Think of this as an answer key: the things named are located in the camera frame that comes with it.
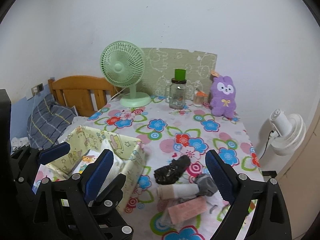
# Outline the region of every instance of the white fan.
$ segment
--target white fan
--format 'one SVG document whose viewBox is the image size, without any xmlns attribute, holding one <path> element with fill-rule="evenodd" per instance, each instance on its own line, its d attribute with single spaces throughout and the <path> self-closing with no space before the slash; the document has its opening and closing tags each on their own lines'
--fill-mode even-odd
<svg viewBox="0 0 320 240">
<path fill-rule="evenodd" d="M 306 125 L 299 114 L 286 116 L 280 109 L 270 116 L 271 124 L 276 128 L 272 135 L 271 146 L 277 155 L 293 154 L 306 135 Z"/>
</svg>

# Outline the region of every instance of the blue gripper pad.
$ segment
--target blue gripper pad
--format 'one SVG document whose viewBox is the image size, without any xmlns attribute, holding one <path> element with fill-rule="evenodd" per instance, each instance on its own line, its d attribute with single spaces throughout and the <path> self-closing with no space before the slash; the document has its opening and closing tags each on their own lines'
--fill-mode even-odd
<svg viewBox="0 0 320 240">
<path fill-rule="evenodd" d="M 70 151 L 70 144 L 67 142 L 60 143 L 56 146 L 50 147 L 40 153 L 38 165 L 46 165 L 54 160 L 68 154 Z"/>
<path fill-rule="evenodd" d="M 232 205 L 236 197 L 235 187 L 237 187 L 238 184 L 236 181 L 237 173 L 229 164 L 225 164 L 214 150 L 206 153 L 205 164 L 222 198 Z"/>
<path fill-rule="evenodd" d="M 96 168 L 92 172 L 93 164 L 98 163 L 98 165 L 95 165 Z M 103 182 L 105 181 L 107 175 L 109 174 L 109 171 L 113 165 L 113 152 L 105 149 L 100 154 L 98 159 L 94 162 L 89 164 L 85 170 L 83 171 L 82 175 L 84 176 L 84 179 L 82 182 L 86 181 L 86 175 L 90 172 L 92 172 L 92 175 L 88 178 L 85 185 L 83 185 L 83 191 L 84 191 L 84 201 L 86 203 L 89 203 L 91 200 L 94 200 L 101 187 Z"/>
</svg>

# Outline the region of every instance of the purple plush toy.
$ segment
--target purple plush toy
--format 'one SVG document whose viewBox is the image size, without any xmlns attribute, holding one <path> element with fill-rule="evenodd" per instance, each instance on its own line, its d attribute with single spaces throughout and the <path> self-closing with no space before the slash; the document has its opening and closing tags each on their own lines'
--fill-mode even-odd
<svg viewBox="0 0 320 240">
<path fill-rule="evenodd" d="M 233 86 L 232 79 L 228 76 L 213 77 L 210 91 L 212 95 L 210 102 L 212 115 L 234 118 L 236 89 Z"/>
</svg>

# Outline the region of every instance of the pink wrapper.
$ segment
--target pink wrapper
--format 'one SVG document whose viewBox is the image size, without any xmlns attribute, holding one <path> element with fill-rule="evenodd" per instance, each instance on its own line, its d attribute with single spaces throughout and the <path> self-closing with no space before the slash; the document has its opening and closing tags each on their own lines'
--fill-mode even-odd
<svg viewBox="0 0 320 240">
<path fill-rule="evenodd" d="M 185 203 L 169 207 L 169 215 L 173 224 L 178 224 L 207 211 L 204 197 L 197 197 Z"/>
</svg>

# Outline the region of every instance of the wooden bed frame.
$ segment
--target wooden bed frame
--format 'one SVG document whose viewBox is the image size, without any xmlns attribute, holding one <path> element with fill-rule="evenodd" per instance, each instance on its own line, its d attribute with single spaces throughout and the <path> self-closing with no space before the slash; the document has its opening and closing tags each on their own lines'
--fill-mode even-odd
<svg viewBox="0 0 320 240">
<path fill-rule="evenodd" d="M 69 76 L 57 81 L 48 80 L 51 94 L 63 106 L 73 107 L 81 116 L 90 117 L 96 111 L 93 109 L 90 90 L 94 91 L 97 108 L 101 109 L 107 104 L 105 91 L 111 97 L 116 94 L 116 89 L 105 78 L 92 76 Z"/>
</svg>

